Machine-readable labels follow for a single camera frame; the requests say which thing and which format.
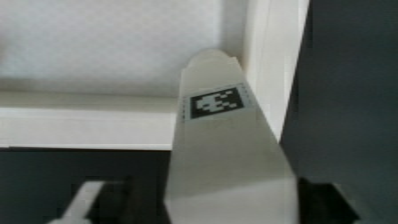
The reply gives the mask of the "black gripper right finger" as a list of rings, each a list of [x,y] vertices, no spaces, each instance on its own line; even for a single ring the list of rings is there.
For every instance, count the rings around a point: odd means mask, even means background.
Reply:
[[[298,190],[301,224],[354,224],[362,220],[331,183],[314,183],[301,178]]]

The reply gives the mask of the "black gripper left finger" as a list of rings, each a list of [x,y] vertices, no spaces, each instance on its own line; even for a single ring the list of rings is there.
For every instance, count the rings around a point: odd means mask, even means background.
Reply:
[[[51,224],[170,224],[164,206],[134,181],[86,181]]]

